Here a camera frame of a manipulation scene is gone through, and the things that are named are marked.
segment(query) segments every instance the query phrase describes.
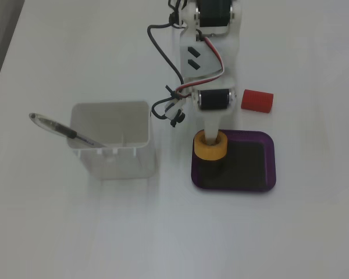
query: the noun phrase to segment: red wire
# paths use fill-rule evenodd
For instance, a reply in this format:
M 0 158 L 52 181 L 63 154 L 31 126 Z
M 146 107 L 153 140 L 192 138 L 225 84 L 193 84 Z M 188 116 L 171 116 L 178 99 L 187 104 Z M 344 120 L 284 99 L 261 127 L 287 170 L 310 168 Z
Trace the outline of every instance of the red wire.
M 221 57 L 219 55 L 219 53 L 217 52 L 216 48 L 211 44 L 209 38 L 207 37 L 204 37 L 204 41 L 205 43 L 207 44 L 207 46 L 212 50 L 212 52 L 216 55 L 218 61 L 220 61 L 220 64 L 221 64 L 221 69 L 223 70 L 223 63 L 222 63 L 222 60 L 221 60 Z M 178 94 L 178 92 L 180 90 L 183 90 L 185 88 L 188 88 L 188 87 L 192 87 L 192 86 L 195 86 L 195 85 L 200 85 L 200 84 L 205 84 L 205 83 L 209 83 L 213 80 L 216 80 L 218 79 L 219 77 L 214 77 L 214 78 L 210 78 L 208 80 L 202 80 L 202 81 L 195 81 L 193 83 L 187 83 L 187 84 L 183 84 L 181 86 L 179 86 L 177 89 L 176 89 L 176 93 Z M 191 94 L 187 94 L 187 95 L 181 95 L 179 94 L 182 98 L 187 98 L 189 97 Z

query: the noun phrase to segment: robotic arm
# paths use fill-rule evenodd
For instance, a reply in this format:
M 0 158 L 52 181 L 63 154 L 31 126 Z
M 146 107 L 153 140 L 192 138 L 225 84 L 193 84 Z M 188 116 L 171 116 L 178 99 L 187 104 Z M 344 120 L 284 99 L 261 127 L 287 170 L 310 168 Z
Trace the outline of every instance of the robotic arm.
M 178 119 L 190 96 L 197 115 L 204 119 L 207 144 L 213 144 L 221 118 L 230 114 L 236 104 L 240 1 L 189 0 L 181 4 L 179 28 L 182 22 L 186 24 L 180 36 L 184 84 L 173 92 L 177 99 L 167 103 L 165 117 Z

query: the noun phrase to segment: black wire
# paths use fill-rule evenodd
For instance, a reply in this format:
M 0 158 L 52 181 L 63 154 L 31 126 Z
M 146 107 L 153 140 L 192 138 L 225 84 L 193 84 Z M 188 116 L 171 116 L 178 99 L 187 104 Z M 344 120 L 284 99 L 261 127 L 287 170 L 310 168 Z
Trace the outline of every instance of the black wire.
M 174 29 L 185 29 L 186 27 L 180 27 L 180 26 L 176 26 L 176 25 L 172 25 L 172 27 Z M 199 29 L 197 29 L 197 32 L 199 33 L 199 38 L 201 39 L 201 41 L 203 41 L 203 33 L 202 31 L 200 31 Z
M 169 60 L 169 58 L 165 55 L 164 51 L 160 48 L 160 46 L 158 45 L 158 43 L 155 41 L 154 37 L 151 34 L 151 29 L 162 29 L 162 28 L 170 27 L 172 25 L 173 24 L 171 22 L 167 23 L 167 24 L 163 24 L 163 25 L 150 25 L 149 27 L 147 27 L 147 34 L 149 35 L 149 38 L 150 38 L 152 44 L 156 47 L 156 49 L 159 51 L 159 53 L 163 56 L 164 60 L 166 60 L 166 62 L 169 64 L 169 66 L 174 70 L 176 75 L 179 77 L 181 84 L 184 84 L 184 79 L 183 79 L 181 73 L 178 71 L 178 69 L 172 63 L 172 61 Z
M 165 89 L 167 89 L 168 92 L 170 93 L 170 95 L 172 97 L 174 97 L 175 99 L 177 99 L 177 100 L 181 99 L 178 95 L 176 95 L 176 93 L 172 89 L 169 88 L 168 85 L 165 86 Z
M 170 98 L 166 98 L 166 99 L 164 99 L 164 100 L 160 100 L 160 101 L 156 102 L 155 104 L 153 104 L 153 106 L 151 107 L 151 112 L 152 112 L 152 114 L 155 115 L 155 117 L 158 118 L 158 119 L 162 119 L 162 120 L 167 119 L 167 117 L 165 116 L 165 114 L 164 114 L 164 115 L 159 115 L 159 114 L 157 114 L 157 112 L 155 111 L 155 107 L 156 107 L 157 105 L 160 105 L 161 103 L 165 103 L 165 102 L 168 102 L 168 101 L 172 101 L 172 100 L 174 100 L 174 99 L 175 99 L 174 97 L 170 97 Z
M 164 53 L 164 51 L 160 48 L 160 46 L 159 46 L 158 43 L 155 41 L 155 39 L 154 39 L 154 37 L 152 36 L 152 33 L 151 33 L 151 29 L 163 29 L 163 28 L 167 28 L 167 27 L 170 27 L 170 26 L 172 26 L 173 28 L 176 28 L 176 29 L 183 29 L 183 28 L 184 28 L 184 27 L 177 27 L 177 26 L 174 26 L 174 22 L 175 22 L 176 19 L 178 19 L 178 17 L 179 17 L 178 14 L 179 14 L 179 7 L 180 7 L 181 0 L 177 0 L 176 6 L 172 6 L 172 5 L 170 4 L 170 1 L 171 1 L 171 0 L 168 0 L 168 6 L 169 6 L 171 9 L 173 9 L 173 11 L 174 11 L 174 18 L 173 18 L 173 16 L 171 15 L 171 16 L 169 17 L 169 23 L 167 23 L 167 24 L 150 25 L 150 26 L 148 26 L 148 27 L 147 27 L 147 34 L 148 34 L 148 36 L 149 36 L 150 41 L 152 42 L 152 44 L 156 47 L 156 49 L 157 49 L 158 52 L 162 55 L 162 57 L 164 58 L 164 60 L 166 60 L 166 62 L 168 63 L 168 65 L 169 65 L 169 66 L 173 69 L 173 71 L 177 74 L 177 76 L 179 77 L 179 80 L 180 80 L 181 84 L 184 84 L 184 79 L 183 79 L 181 73 L 178 71 L 178 69 L 177 69 L 176 66 L 172 63 L 172 61 L 169 60 L 169 58 L 166 56 L 166 54 Z M 187 5 L 187 0 L 184 1 L 184 4 L 183 4 L 183 6 L 182 6 L 182 9 L 185 8 L 186 5 Z M 156 102 L 155 104 L 153 104 L 153 106 L 151 107 L 151 112 L 152 112 L 152 114 L 153 114 L 155 117 L 157 117 L 158 119 L 162 119 L 162 120 L 167 119 L 167 117 L 165 116 L 165 114 L 164 114 L 164 115 L 159 115 L 159 114 L 157 114 L 157 112 L 155 111 L 155 107 L 158 106 L 158 105 L 160 105 L 161 103 L 165 103 L 165 102 L 168 102 L 168 101 L 172 101 L 172 100 L 174 100 L 174 99 L 178 99 L 178 97 L 175 98 L 175 97 L 173 96 L 174 93 L 173 93 L 173 91 L 168 87 L 168 85 L 166 86 L 166 88 L 167 88 L 167 90 L 168 90 L 169 92 L 171 92 L 171 97 L 170 97 L 170 98 L 163 99 L 163 100 L 160 100 L 160 101 Z M 174 118 L 174 119 L 176 119 L 176 121 L 177 121 L 177 119 L 179 118 L 180 114 L 181 114 L 181 110 L 179 110 L 179 112 L 177 113 L 176 117 Z
M 175 7 L 172 6 L 171 4 L 171 0 L 168 0 L 168 6 L 175 12 Z M 182 10 L 186 7 L 187 5 L 187 0 L 184 1 L 184 5 L 182 5 Z
M 170 124 L 172 125 L 173 128 L 175 128 L 179 118 L 180 118 L 180 115 L 181 115 L 182 111 L 179 109 L 176 113 L 176 116 L 174 117 L 173 120 L 171 120 Z

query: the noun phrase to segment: white container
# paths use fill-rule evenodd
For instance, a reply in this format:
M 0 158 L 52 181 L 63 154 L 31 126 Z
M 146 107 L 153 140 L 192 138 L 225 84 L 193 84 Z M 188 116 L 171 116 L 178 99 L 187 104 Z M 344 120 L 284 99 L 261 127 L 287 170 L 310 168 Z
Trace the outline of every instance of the white container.
M 147 178 L 155 173 L 155 147 L 146 102 L 76 104 L 70 128 L 107 146 L 88 148 L 67 139 L 97 179 Z

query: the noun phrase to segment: red block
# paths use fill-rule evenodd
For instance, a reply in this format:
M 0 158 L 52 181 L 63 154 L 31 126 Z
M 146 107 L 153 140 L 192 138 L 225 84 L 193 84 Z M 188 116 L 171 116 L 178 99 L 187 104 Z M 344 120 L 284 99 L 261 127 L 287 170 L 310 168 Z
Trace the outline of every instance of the red block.
M 270 93 L 244 90 L 241 108 L 269 113 L 272 110 L 273 97 L 274 95 Z

